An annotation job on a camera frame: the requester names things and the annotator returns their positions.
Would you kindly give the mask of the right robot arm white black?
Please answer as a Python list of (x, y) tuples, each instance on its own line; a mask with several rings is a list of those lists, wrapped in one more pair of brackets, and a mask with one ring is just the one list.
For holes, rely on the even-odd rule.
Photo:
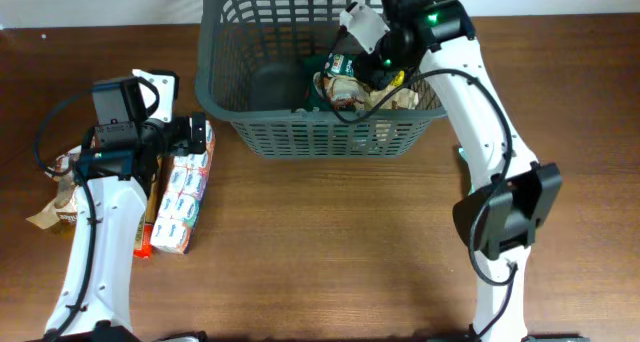
[(466, 154), (473, 193), (453, 207), (456, 230), (477, 276), (468, 339), (525, 341), (524, 277), (536, 231), (562, 185), (510, 121), (484, 65), (473, 22), (459, 0), (359, 2), (340, 13), (343, 32), (385, 69), (418, 68), (446, 111)]

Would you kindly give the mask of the teal wet wipes packet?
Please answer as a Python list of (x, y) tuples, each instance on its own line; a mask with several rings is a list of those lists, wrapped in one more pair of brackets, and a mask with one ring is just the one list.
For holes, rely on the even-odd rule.
[(467, 169), (469, 167), (469, 164), (468, 164), (468, 160), (467, 160), (466, 151), (464, 150), (463, 147), (459, 146), (458, 150), (457, 150), (457, 153), (458, 153), (458, 157), (457, 157), (458, 166), (460, 168)]

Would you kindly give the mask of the green Nescafe coffee bag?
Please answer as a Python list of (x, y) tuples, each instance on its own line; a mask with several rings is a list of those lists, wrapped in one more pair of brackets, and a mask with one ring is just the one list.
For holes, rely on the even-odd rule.
[[(304, 103), (304, 109), (307, 111), (356, 110), (353, 107), (349, 109), (334, 109), (329, 103), (325, 90), (322, 90), (321, 93), (318, 93), (313, 83), (313, 76), (316, 72), (321, 73), (321, 80), (324, 80), (324, 78), (328, 75), (345, 75), (348, 77), (356, 78), (354, 70), (356, 59), (356, 55), (334, 53), (331, 53), (327, 56), (314, 55), (305, 59), (303, 61), (303, 72), (306, 78), (309, 80), (310, 84), (308, 87), (306, 101)], [(380, 87), (371, 87), (368, 84), (366, 85), (371, 89), (382, 90)]]

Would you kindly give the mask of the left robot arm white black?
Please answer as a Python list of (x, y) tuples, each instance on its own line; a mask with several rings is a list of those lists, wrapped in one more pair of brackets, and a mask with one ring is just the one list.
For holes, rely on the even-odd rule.
[(77, 221), (46, 341), (134, 341), (130, 280), (134, 242), (159, 159), (206, 150), (205, 116), (176, 117), (179, 77), (135, 70), (88, 90), (97, 122), (66, 174), (78, 189)]

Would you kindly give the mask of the beige cookie snack bag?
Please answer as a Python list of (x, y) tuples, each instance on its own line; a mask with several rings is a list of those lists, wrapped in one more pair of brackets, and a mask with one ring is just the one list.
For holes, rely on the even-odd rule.
[[(345, 75), (328, 75), (324, 80), (320, 79), (321, 73), (316, 72), (313, 76), (313, 83), (316, 91), (321, 93), (325, 90), (329, 103), (334, 109), (355, 108), (356, 110), (371, 110), (387, 94), (399, 87), (404, 81), (404, 73), (400, 72), (399, 77), (392, 79), (383, 90), (375, 90), (361, 83), (354, 77)], [(389, 110), (412, 110), (419, 104), (419, 94), (409, 88), (403, 88), (387, 100), (382, 109)]]

